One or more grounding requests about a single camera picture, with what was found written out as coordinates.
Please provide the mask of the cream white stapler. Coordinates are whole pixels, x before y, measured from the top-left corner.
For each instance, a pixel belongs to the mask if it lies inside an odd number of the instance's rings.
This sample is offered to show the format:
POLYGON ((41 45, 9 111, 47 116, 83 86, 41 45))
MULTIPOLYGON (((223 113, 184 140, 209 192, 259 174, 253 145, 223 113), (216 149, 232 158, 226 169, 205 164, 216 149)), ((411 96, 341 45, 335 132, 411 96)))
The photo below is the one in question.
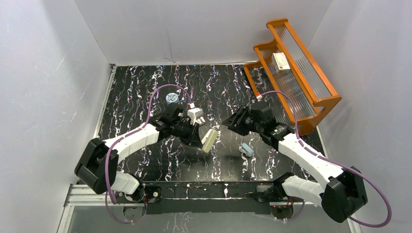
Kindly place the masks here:
POLYGON ((214 129, 208 130, 208 132, 205 134, 205 136, 201 140, 202 142, 201 151, 208 153, 211 150, 217 137, 218 137, 218 132, 216 130, 214 129))

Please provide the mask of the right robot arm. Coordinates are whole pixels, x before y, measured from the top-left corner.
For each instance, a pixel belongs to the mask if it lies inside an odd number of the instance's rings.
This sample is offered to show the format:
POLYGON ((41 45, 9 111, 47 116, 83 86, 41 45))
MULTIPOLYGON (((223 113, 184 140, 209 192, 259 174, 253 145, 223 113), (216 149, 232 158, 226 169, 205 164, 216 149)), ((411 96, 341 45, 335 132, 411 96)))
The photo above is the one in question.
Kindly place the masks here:
POLYGON ((321 153, 299 140, 291 127, 275 119, 267 102, 242 105, 222 124, 242 136, 250 132, 259 134, 265 144, 294 160, 315 179, 309 181, 286 172, 265 190, 269 197, 280 201, 286 201, 289 197, 309 201, 321 206, 332 220, 339 223, 368 202, 358 170, 325 161, 321 153))

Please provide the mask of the light blue eraser block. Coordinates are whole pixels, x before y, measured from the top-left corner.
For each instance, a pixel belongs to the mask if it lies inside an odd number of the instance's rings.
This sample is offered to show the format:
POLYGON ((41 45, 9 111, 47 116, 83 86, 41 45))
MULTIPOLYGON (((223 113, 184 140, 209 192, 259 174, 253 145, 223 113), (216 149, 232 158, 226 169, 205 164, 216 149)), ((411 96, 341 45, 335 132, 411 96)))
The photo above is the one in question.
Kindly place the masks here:
POLYGON ((254 151, 252 150, 252 148, 246 144, 246 143, 242 143, 239 146, 239 150, 240 152, 247 158, 253 157, 254 156, 254 151))

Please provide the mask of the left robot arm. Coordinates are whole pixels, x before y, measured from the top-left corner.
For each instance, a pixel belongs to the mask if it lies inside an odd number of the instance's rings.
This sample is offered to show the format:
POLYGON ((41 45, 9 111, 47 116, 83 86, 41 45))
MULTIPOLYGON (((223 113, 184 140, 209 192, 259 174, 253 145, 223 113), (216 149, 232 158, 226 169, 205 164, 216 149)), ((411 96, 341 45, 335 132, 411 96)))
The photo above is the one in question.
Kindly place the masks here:
POLYGON ((178 137, 184 145, 203 148, 205 141, 199 136, 199 127, 205 123, 203 115, 201 108, 184 110, 172 104, 132 132, 107 140, 93 138, 74 173, 96 194, 122 192, 131 201, 139 202, 145 196, 145 185, 136 176, 118 171, 118 164, 138 150, 170 136, 178 137))

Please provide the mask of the grey staple tray insert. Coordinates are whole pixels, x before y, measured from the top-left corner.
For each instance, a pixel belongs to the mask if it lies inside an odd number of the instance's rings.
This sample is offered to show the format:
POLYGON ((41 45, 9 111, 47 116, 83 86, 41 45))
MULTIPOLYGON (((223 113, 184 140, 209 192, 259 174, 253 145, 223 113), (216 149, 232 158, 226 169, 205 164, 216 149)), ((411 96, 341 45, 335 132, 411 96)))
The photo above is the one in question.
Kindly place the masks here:
POLYGON ((205 125, 206 120, 204 119, 203 116, 200 116, 200 117, 197 117, 197 118, 196 118, 195 122, 196 122, 199 126, 202 126, 202 125, 205 125))

